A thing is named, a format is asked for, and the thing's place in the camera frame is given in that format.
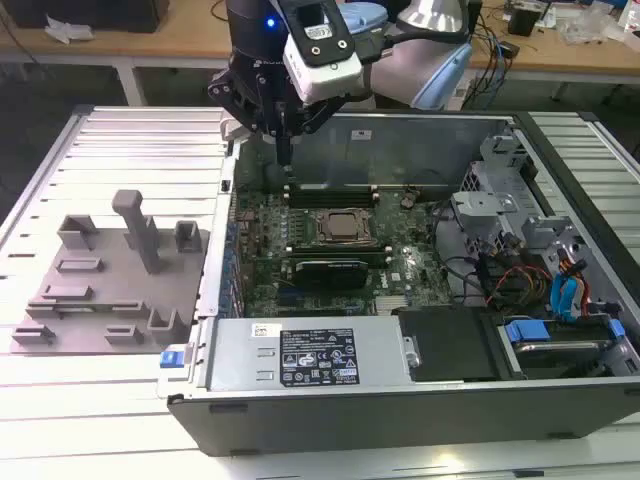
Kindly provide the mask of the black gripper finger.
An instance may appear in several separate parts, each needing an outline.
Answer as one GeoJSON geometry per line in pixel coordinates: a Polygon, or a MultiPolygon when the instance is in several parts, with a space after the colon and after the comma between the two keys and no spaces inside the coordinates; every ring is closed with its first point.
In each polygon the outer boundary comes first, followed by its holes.
{"type": "Polygon", "coordinates": [[[344,104],[345,96],[332,97],[313,104],[304,104],[293,93],[283,98],[283,165],[290,166],[293,139],[316,132],[344,104]]]}
{"type": "Polygon", "coordinates": [[[284,164],[284,124],[272,84],[262,73],[243,80],[237,72],[223,71],[212,78],[208,94],[250,133],[275,141],[276,159],[284,164]]]}

